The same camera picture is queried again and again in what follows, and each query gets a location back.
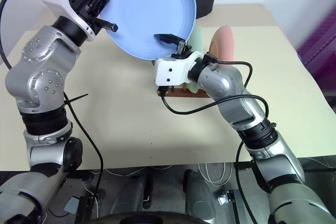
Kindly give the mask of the pink plate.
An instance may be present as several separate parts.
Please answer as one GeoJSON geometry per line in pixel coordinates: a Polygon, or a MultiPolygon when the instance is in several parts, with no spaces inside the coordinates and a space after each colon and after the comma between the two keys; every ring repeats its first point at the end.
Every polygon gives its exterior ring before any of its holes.
{"type": "Polygon", "coordinates": [[[208,52],[219,61],[233,61],[234,36],[229,26],[222,26],[215,31],[208,52]]]}

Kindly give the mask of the dark rounded shape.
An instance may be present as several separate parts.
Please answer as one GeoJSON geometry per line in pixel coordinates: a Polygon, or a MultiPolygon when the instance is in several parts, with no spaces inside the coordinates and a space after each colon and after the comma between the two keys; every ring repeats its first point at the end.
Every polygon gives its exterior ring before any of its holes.
{"type": "Polygon", "coordinates": [[[115,197],[109,214],[138,212],[152,205],[153,178],[149,174],[130,177],[115,197]]]}
{"type": "Polygon", "coordinates": [[[188,169],[184,173],[185,213],[203,220],[216,217],[212,192],[200,172],[188,169]]]}

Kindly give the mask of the purple ribbed object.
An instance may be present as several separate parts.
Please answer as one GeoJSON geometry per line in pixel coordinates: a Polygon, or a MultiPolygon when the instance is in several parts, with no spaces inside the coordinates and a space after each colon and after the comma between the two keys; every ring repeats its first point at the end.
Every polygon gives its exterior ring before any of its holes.
{"type": "Polygon", "coordinates": [[[326,97],[336,97],[336,7],[299,48],[305,68],[326,97]]]}

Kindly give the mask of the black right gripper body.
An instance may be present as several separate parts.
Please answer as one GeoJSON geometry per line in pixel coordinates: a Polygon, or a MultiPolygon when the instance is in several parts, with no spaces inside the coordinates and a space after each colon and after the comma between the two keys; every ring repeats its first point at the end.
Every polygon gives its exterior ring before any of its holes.
{"type": "Polygon", "coordinates": [[[192,47],[184,47],[184,49],[181,52],[176,52],[172,54],[172,58],[174,59],[186,59],[188,58],[191,54],[192,47]]]}

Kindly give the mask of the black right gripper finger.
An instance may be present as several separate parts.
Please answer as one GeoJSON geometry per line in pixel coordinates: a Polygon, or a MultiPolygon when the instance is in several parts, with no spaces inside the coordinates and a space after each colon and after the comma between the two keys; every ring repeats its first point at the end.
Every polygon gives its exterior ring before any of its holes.
{"type": "Polygon", "coordinates": [[[182,54],[185,47],[185,40],[173,34],[154,34],[154,37],[166,44],[174,44],[176,53],[182,54]]]}

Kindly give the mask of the blue plate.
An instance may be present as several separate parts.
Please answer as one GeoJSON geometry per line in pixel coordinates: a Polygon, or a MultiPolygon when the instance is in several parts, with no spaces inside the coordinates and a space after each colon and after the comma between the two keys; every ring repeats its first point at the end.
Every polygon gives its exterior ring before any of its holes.
{"type": "Polygon", "coordinates": [[[118,26],[108,32],[126,53],[144,60],[169,57],[174,44],[157,34],[172,34],[188,40],[196,20],[195,0],[109,0],[101,18],[118,26]]]}

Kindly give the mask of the green plate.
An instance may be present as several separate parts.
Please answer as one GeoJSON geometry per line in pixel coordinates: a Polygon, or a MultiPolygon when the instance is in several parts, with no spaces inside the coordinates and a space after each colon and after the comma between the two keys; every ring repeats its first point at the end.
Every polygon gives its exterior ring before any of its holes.
{"type": "MultiPolygon", "coordinates": [[[[188,44],[192,47],[192,51],[203,53],[203,33],[200,26],[195,26],[188,40],[188,44]]],[[[191,93],[198,92],[198,85],[195,82],[187,84],[187,88],[191,93]]]]}

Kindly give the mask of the black foam block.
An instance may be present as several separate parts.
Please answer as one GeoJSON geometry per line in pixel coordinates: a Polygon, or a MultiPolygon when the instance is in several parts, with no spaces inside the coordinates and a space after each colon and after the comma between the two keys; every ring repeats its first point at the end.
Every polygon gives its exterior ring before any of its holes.
{"type": "Polygon", "coordinates": [[[207,16],[212,12],[214,0],[195,0],[196,1],[196,19],[207,16]]]}

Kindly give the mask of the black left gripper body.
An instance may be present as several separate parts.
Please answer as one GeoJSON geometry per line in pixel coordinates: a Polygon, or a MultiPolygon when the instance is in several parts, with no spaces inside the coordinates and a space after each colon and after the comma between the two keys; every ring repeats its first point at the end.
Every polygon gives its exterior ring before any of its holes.
{"type": "Polygon", "coordinates": [[[100,31],[100,26],[96,23],[101,12],[101,0],[69,0],[71,8],[83,19],[93,30],[95,35],[100,31]]]}

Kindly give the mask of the black metal floor bracket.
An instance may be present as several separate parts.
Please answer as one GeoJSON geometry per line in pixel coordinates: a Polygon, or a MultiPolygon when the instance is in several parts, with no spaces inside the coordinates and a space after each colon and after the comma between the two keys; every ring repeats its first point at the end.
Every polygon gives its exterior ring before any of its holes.
{"type": "Polygon", "coordinates": [[[231,208],[234,224],[248,224],[245,205],[238,189],[222,191],[217,200],[220,206],[231,208]]]}

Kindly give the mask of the wooden dish rack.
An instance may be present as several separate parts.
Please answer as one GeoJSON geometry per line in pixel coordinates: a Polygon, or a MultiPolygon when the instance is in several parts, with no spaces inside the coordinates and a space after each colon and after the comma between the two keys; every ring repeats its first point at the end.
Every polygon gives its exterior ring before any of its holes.
{"type": "MultiPolygon", "coordinates": [[[[154,67],[154,77],[155,77],[155,61],[152,61],[154,67]]],[[[164,95],[167,97],[175,98],[209,98],[205,91],[198,88],[196,94],[191,93],[187,88],[188,83],[183,83],[179,86],[157,86],[158,96],[164,95]]]]}

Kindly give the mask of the dark round disc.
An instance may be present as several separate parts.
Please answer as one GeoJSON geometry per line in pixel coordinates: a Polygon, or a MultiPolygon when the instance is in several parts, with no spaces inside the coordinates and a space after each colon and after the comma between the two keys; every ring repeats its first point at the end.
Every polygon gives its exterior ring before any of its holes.
{"type": "Polygon", "coordinates": [[[83,224],[209,224],[196,217],[167,211],[139,211],[109,214],[83,224]]]}

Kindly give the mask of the small grey floor box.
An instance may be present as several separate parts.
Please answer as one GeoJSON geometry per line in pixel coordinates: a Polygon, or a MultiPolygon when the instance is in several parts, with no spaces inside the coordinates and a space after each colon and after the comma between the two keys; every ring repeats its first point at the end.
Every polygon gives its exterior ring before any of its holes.
{"type": "Polygon", "coordinates": [[[79,198],[72,196],[64,206],[64,211],[70,214],[76,214],[78,210],[78,205],[79,205],[79,198]]]}

